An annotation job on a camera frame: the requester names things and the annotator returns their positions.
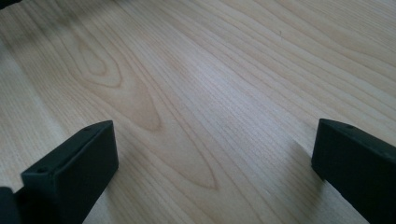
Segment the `wood grain pattern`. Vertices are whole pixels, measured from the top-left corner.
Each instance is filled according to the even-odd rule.
[[[0,11],[0,182],[113,119],[84,223],[366,223],[310,168],[319,118],[396,145],[396,3],[30,0]]]

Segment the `table top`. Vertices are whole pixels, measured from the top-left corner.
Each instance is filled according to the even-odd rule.
[[[318,119],[396,145],[396,2],[26,0],[0,11],[0,183],[112,119],[84,223],[366,223]]]

